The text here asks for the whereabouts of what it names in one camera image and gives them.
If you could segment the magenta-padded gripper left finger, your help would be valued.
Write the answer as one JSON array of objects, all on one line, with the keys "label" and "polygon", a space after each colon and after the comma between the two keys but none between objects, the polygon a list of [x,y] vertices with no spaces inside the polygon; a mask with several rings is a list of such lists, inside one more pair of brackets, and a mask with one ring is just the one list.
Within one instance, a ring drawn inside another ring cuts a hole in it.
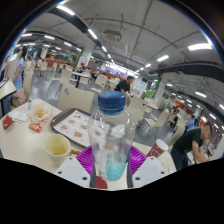
[{"label": "magenta-padded gripper left finger", "polygon": [[95,186],[96,172],[91,147],[87,147],[76,157],[69,156],[55,171],[55,175],[84,188]]}]

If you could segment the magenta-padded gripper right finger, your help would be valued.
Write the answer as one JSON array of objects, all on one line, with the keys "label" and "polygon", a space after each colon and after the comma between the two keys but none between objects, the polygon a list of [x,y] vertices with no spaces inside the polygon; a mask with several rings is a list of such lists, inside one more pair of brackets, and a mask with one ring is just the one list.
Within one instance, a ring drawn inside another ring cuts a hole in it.
[{"label": "magenta-padded gripper right finger", "polygon": [[169,152],[158,157],[149,154],[150,146],[133,145],[127,166],[127,186],[140,188],[175,172],[175,165]]}]

